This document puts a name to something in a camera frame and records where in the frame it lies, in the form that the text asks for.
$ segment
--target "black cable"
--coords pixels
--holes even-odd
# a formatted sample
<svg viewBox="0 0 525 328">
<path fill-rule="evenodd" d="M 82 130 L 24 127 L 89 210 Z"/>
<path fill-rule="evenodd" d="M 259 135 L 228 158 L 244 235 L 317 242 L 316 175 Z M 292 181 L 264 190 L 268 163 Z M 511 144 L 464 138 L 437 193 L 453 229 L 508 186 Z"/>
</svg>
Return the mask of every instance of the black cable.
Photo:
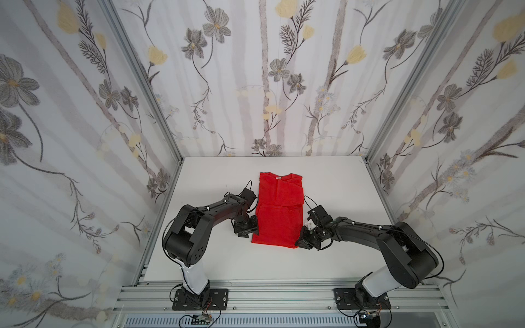
<svg viewBox="0 0 525 328">
<path fill-rule="evenodd" d="M 310 197 L 308 197 L 308 196 L 305 195 L 305 196 L 303 197 L 303 199 L 304 199 L 304 203 L 305 203 L 308 207 L 310 207 L 310 205 L 308 205 L 308 203 L 306 202 L 306 198 L 308 198 L 309 200 L 311 200 L 311 201 L 316 205 L 316 207 L 317 207 L 317 203 L 316 203 L 316 201 L 313 200 L 312 198 L 310 198 Z"/>
<path fill-rule="evenodd" d="M 189 316 L 190 318 L 193 319 L 193 317 L 192 317 L 191 315 L 189 315 L 189 314 L 184 314 L 184 315 L 178 320 L 178 326 L 179 326 L 180 328 L 182 328 L 182 326 L 181 326 L 181 321 L 182 321 L 182 319 L 183 319 L 185 316 Z"/>
<path fill-rule="evenodd" d="M 388 311 L 390 312 L 390 321 L 388 322 L 388 325 L 386 325 L 385 327 L 383 327 L 383 328 L 388 328 L 388 326 L 390 326 L 390 324 L 392 323 L 392 310 L 390 310 L 390 308 L 388 307 L 388 305 L 387 305 L 386 303 L 381 302 L 381 301 L 379 301 L 379 302 L 385 304 L 385 307 L 386 307 L 386 308 L 388 309 Z"/>
<path fill-rule="evenodd" d="M 171 293 L 173 292 L 173 290 L 174 290 L 175 288 L 180 287 L 180 286 L 182 286 L 181 283 L 178 284 L 177 286 L 173 287 L 173 288 L 170 290 L 170 301 L 171 301 L 172 303 L 175 302 L 175 301 L 171 299 Z"/>
<path fill-rule="evenodd" d="M 332 244 L 333 244 L 333 239 L 330 240 L 330 244 L 329 244 L 329 245 L 324 246 L 324 247 L 321 248 L 320 250 L 327 249 L 327 248 L 329 248 L 330 246 L 332 246 Z"/>
<path fill-rule="evenodd" d="M 255 207 L 252 208 L 251 210 L 246 211 L 246 213 L 253 212 L 257 208 L 257 205 L 259 205 L 259 197 L 255 197 L 255 199 L 257 200 L 257 202 L 255 203 Z"/>
</svg>

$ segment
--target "folded red shirt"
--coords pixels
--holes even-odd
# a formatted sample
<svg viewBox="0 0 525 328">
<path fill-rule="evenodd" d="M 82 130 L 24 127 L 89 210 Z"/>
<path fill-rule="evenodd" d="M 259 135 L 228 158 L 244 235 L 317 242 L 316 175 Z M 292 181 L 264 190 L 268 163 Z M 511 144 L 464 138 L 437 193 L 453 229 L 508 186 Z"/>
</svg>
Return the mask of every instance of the folded red shirt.
<svg viewBox="0 0 525 328">
<path fill-rule="evenodd" d="M 260 174 L 259 201 L 255 214 L 259 236 L 253 235 L 256 244 L 297 248 L 295 242 L 301 235 L 302 205 L 304 194 L 302 176 L 286 176 L 266 172 Z"/>
</svg>

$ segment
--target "cable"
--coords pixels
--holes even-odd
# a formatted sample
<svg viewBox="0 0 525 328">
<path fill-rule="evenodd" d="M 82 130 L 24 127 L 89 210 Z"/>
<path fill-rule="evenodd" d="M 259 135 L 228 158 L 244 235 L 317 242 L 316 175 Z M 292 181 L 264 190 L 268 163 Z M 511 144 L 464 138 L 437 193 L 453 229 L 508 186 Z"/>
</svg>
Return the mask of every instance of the cable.
<svg viewBox="0 0 525 328">
<path fill-rule="evenodd" d="M 390 321 L 388 322 L 388 325 L 386 325 L 385 327 L 383 328 L 388 328 L 388 326 L 390 326 L 390 324 L 392 323 L 392 310 L 390 310 L 390 308 L 388 307 L 388 304 L 384 303 L 386 308 L 388 309 L 388 311 L 390 312 Z"/>
<path fill-rule="evenodd" d="M 253 184 L 251 183 L 251 180 L 248 181 L 248 183 L 246 184 L 246 187 L 247 187 L 248 185 L 250 185 L 250 190 L 251 190 L 251 187 L 253 186 Z"/>
<path fill-rule="evenodd" d="M 178 284 L 177 286 L 173 287 L 173 288 L 170 290 L 170 301 L 171 301 L 172 303 L 175 302 L 175 301 L 171 299 L 171 292 L 173 292 L 173 290 L 174 290 L 175 288 L 180 287 L 180 286 L 182 286 L 181 283 Z"/>
<path fill-rule="evenodd" d="M 189 316 L 190 318 L 193 319 L 193 317 L 192 317 L 191 315 L 189 315 L 189 314 L 184 314 L 184 315 L 178 320 L 178 326 L 179 326 L 180 328 L 182 328 L 182 326 L 181 326 L 181 321 L 182 321 L 182 319 L 183 319 L 185 316 Z"/>
<path fill-rule="evenodd" d="M 259 205 L 259 197 L 255 197 L 255 199 L 257 200 L 257 202 L 255 203 L 255 207 L 252 208 L 251 210 L 246 211 L 246 213 L 253 212 L 257 208 L 257 205 Z"/>
<path fill-rule="evenodd" d="M 306 202 L 306 198 L 308 198 L 309 200 L 311 200 L 311 201 L 316 205 L 316 207 L 318 206 L 315 200 L 313 200 L 312 198 L 310 198 L 310 197 L 308 197 L 308 196 L 305 195 L 305 196 L 303 197 L 303 199 L 304 199 L 304 203 L 305 203 L 308 207 L 310 207 L 310 205 L 308 205 L 308 203 Z"/>
</svg>

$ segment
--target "white table surface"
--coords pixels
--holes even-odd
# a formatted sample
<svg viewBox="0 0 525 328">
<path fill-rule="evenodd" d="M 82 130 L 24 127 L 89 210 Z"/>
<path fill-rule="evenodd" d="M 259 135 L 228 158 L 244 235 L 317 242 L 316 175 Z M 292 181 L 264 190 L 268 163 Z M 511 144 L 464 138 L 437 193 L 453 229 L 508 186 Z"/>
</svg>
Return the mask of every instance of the white table surface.
<svg viewBox="0 0 525 328">
<path fill-rule="evenodd" d="M 178 265 L 162 251 L 162 231 L 185 204 L 205 206 L 225 192 L 240 193 L 252 180 L 259 194 L 259 173 L 303 177 L 304 194 L 337 218 L 390 224 L 363 160 L 359 156 L 318 157 L 187 157 L 157 237 L 145 281 L 182 280 Z M 304 205 L 306 221 L 309 208 Z M 335 241 L 323 251 L 252 244 L 239 238 L 226 220 L 212 230 L 201 259 L 210 280 L 361 278 L 385 265 L 381 253 L 351 242 Z"/>
</svg>

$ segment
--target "gray flower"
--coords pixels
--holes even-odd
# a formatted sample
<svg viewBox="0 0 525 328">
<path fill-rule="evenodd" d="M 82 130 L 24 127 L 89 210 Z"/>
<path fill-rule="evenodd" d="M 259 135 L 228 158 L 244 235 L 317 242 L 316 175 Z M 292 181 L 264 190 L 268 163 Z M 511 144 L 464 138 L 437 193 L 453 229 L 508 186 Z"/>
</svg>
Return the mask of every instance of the gray flower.
<svg viewBox="0 0 525 328">
<path fill-rule="evenodd" d="M 443 94 L 440 94 L 437 97 L 439 104 L 437 105 L 436 109 L 440 111 L 444 108 L 447 112 L 452 112 L 454 108 L 456 108 L 456 104 L 454 104 L 453 100 L 458 99 L 462 91 L 463 89 L 458 88 L 455 83 L 447 86 Z"/>
<path fill-rule="evenodd" d="M 38 89 L 38 82 L 25 78 L 22 65 L 13 58 L 0 54 L 0 103 L 5 107 L 18 105 L 21 98 L 28 105 L 38 105 L 40 100 L 31 92 Z"/>
<path fill-rule="evenodd" d="M 389 59 L 391 56 L 395 56 L 397 59 L 401 59 L 405 49 L 410 48 L 415 42 L 415 31 L 407 31 L 404 29 L 395 39 L 395 45 L 392 47 L 386 47 L 383 52 L 384 59 Z"/>
<path fill-rule="evenodd" d="M 212 37 L 215 36 L 219 43 L 224 43 L 224 36 L 232 35 L 232 31 L 226 27 L 228 24 L 229 18 L 224 10 L 217 8 L 215 12 L 210 6 L 206 7 L 206 12 L 204 13 L 206 19 L 211 23 L 206 23 L 202 25 L 204 34 L 206 36 Z"/>
<path fill-rule="evenodd" d="M 272 69 L 270 73 L 268 73 L 269 76 L 274 77 L 275 82 L 279 82 L 281 77 L 283 79 L 286 79 L 290 75 L 290 71 L 285 69 L 286 67 L 286 58 L 282 58 L 279 60 L 279 58 L 274 59 L 270 63 L 270 68 Z"/>
<path fill-rule="evenodd" d="M 0 109 L 0 162 L 4 165 L 16 163 L 15 147 L 28 148 L 31 141 L 17 130 L 22 125 L 21 119 Z"/>
<path fill-rule="evenodd" d="M 390 184 L 394 183 L 395 178 L 392 176 L 392 171 L 385 171 L 381 177 L 381 182 L 383 183 L 386 190 L 390 189 Z"/>
<path fill-rule="evenodd" d="M 186 30 L 186 36 L 184 40 L 188 42 L 186 47 L 182 47 L 182 51 L 185 53 L 187 59 L 192 59 L 193 54 L 197 53 L 197 56 L 204 58 L 204 52 L 202 51 L 203 47 L 206 47 L 208 42 L 202 35 L 201 30 Z"/>
<path fill-rule="evenodd" d="M 385 153 L 385 155 L 379 159 L 379 168 L 384 167 L 385 169 L 390 165 L 390 156 Z"/>
<path fill-rule="evenodd" d="M 106 79 L 104 79 L 104 84 L 99 84 L 99 95 L 106 100 L 106 108 L 113 107 L 113 110 L 117 110 L 120 94 L 117 90 L 111 90 L 111 84 Z"/>
<path fill-rule="evenodd" d="M 170 175 L 161 168 L 157 173 L 157 181 L 159 183 L 159 188 L 164 188 L 170 183 Z"/>
<path fill-rule="evenodd" d="M 131 95 L 131 90 L 128 89 L 128 87 L 124 87 L 124 90 L 120 91 L 120 94 L 122 95 L 122 102 L 124 105 L 128 105 L 130 107 L 130 111 L 133 111 L 134 106 L 137 108 L 139 107 L 138 98 Z"/>
<path fill-rule="evenodd" d="M 148 188 L 148 190 L 150 191 L 151 198 L 157 195 L 157 193 L 155 192 L 155 189 L 157 189 L 157 182 L 155 181 L 155 179 L 150 178 L 148 184 L 146 185 L 146 188 Z"/>
<path fill-rule="evenodd" d="M 301 82 L 304 82 L 302 79 L 302 74 L 290 75 L 290 78 L 287 82 L 287 84 L 290 86 L 290 93 L 294 93 L 297 90 L 299 94 L 302 94 L 306 90 L 306 87 L 303 86 Z"/>
<path fill-rule="evenodd" d="M 417 37 L 420 39 L 424 39 L 430 36 L 432 34 L 432 31 L 434 30 L 434 27 L 437 24 L 437 21 L 439 20 L 439 17 L 441 16 L 441 13 L 443 12 L 443 8 L 439 8 L 435 13 L 433 13 L 430 16 L 430 25 L 423 25 L 419 32 L 417 33 Z"/>
<path fill-rule="evenodd" d="M 264 150 L 265 145 L 266 145 L 266 141 L 264 141 L 264 139 L 254 139 L 254 146 L 251 149 L 258 152 L 259 149 Z"/>
<path fill-rule="evenodd" d="M 450 115 L 443 118 L 444 125 L 441 129 L 439 129 L 438 133 L 445 134 L 445 138 L 443 139 L 445 143 L 449 143 L 450 141 L 456 139 L 454 129 L 459 129 L 459 125 L 461 124 L 462 120 L 463 117 L 460 117 L 455 112 L 452 112 Z"/>
<path fill-rule="evenodd" d="M 282 146 L 281 145 L 269 145 L 266 149 L 268 156 L 281 156 L 282 155 Z"/>
</svg>

